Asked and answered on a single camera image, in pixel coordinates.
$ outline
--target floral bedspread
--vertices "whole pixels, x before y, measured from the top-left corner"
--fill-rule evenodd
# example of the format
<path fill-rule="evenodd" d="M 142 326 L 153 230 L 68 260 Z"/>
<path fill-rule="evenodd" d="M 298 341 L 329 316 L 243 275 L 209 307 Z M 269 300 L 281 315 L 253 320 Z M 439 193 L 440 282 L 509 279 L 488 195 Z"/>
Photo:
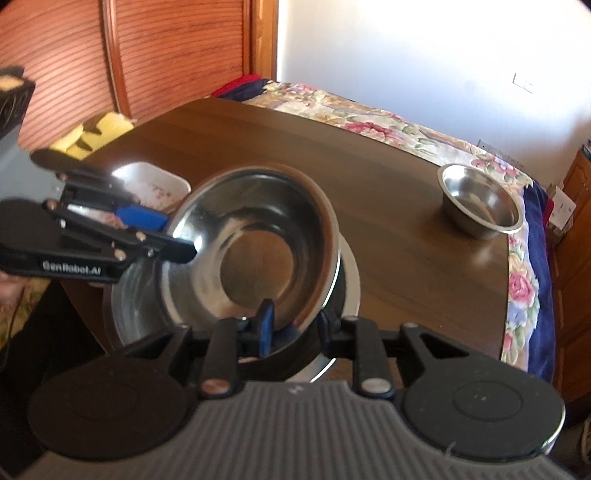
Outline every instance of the floral bedspread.
<path fill-rule="evenodd" d="M 307 85 L 269 82 L 265 92 L 244 103 L 302 116 L 343 128 L 409 152 L 436 165 L 473 165 L 499 180 L 519 200 L 533 181 L 481 148 L 422 127 L 378 108 L 361 105 Z M 501 359 L 527 370 L 528 343 L 540 310 L 538 281 L 528 254 L 528 225 L 509 235 L 509 294 Z"/>

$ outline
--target stainless steel bowl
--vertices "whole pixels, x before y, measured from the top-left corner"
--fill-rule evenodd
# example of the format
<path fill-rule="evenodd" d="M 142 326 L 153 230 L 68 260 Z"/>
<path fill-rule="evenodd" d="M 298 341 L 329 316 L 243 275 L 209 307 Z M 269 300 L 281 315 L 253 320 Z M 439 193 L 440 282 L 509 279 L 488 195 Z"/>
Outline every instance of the stainless steel bowl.
<path fill-rule="evenodd" d="M 341 261 L 335 287 L 326 307 L 338 316 L 359 313 L 361 285 L 359 270 L 351 248 L 340 237 Z M 150 258 L 135 262 L 118 284 L 107 285 L 103 294 L 103 317 L 111 347 L 121 348 L 171 325 L 159 301 L 154 273 L 160 263 Z M 241 376 L 248 380 L 310 382 L 318 379 L 332 365 L 332 359 L 320 352 L 315 325 L 312 324 L 280 357 L 240 364 Z"/>
<path fill-rule="evenodd" d="M 157 277 L 176 323 L 208 329 L 275 301 L 275 349 L 298 338 L 326 304 L 339 269 L 339 226 L 320 187 L 283 166 L 243 167 L 206 181 L 181 205 L 168 234 L 195 259 L 165 262 Z"/>
<path fill-rule="evenodd" d="M 443 191 L 443 209 L 453 222 L 474 238 L 516 233 L 523 212 L 513 195 L 491 176 L 462 164 L 444 165 L 437 171 Z"/>

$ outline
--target wooden cabinet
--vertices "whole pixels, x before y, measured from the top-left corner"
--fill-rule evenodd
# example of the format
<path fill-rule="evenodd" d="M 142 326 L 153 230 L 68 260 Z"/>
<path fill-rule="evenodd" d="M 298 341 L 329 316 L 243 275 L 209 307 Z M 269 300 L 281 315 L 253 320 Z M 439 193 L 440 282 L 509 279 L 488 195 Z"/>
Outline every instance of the wooden cabinet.
<path fill-rule="evenodd" d="M 575 201 L 571 230 L 550 254 L 556 316 L 554 383 L 567 404 L 591 413 L 591 161 L 579 152 L 564 180 Z"/>
<path fill-rule="evenodd" d="M 276 26 L 277 0 L 11 0 L 0 66 L 36 83 L 19 142 L 47 146 L 105 111 L 144 122 L 243 74 L 270 75 Z"/>
<path fill-rule="evenodd" d="M 115 109 L 98 0 L 12 0 L 0 15 L 0 66 L 22 65 L 36 87 L 19 143 L 43 147 Z"/>
<path fill-rule="evenodd" d="M 124 102 L 128 115 L 140 122 L 248 73 L 249 39 L 244 39 L 249 19 L 243 0 L 111 4 Z"/>

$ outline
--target large metal bowl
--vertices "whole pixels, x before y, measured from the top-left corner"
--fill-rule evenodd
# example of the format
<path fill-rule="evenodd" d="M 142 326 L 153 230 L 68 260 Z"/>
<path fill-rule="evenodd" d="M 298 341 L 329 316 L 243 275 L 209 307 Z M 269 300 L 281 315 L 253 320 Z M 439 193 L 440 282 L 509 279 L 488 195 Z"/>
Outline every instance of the large metal bowl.
<path fill-rule="evenodd" d="M 335 287 L 325 308 L 339 317 L 356 316 L 361 301 L 359 270 L 351 248 L 340 236 L 340 266 Z M 113 349 L 137 342 L 172 324 L 167 316 L 154 282 L 160 262 L 143 258 L 133 263 L 118 284 L 105 286 L 103 317 L 109 343 Z M 320 377 L 333 363 L 320 353 L 316 325 L 308 329 L 289 347 L 263 360 L 239 364 L 245 380 L 310 382 Z"/>
<path fill-rule="evenodd" d="M 174 322 L 211 328 L 275 301 L 275 345 L 298 338 L 326 304 L 339 269 L 339 226 L 320 187 L 283 166 L 243 167 L 206 181 L 179 208 L 169 235 L 195 244 L 188 264 L 162 264 Z"/>

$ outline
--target black cable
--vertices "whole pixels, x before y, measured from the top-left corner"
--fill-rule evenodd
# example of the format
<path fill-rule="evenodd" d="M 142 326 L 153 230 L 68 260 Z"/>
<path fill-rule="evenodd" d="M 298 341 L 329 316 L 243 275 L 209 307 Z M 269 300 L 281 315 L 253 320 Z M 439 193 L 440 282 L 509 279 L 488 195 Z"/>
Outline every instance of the black cable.
<path fill-rule="evenodd" d="M 25 296 L 25 287 L 23 286 L 21 289 L 21 294 L 18 297 L 17 306 L 14 308 L 12 312 L 12 317 L 10 318 L 10 323 L 8 324 L 8 335 L 4 350 L 4 358 L 2 359 L 2 365 L 0 365 L 0 375 L 4 372 L 6 365 L 8 363 L 8 352 L 10 351 L 10 340 L 12 340 L 12 327 L 14 325 L 14 320 L 17 318 L 18 309 L 21 307 L 22 300 Z"/>

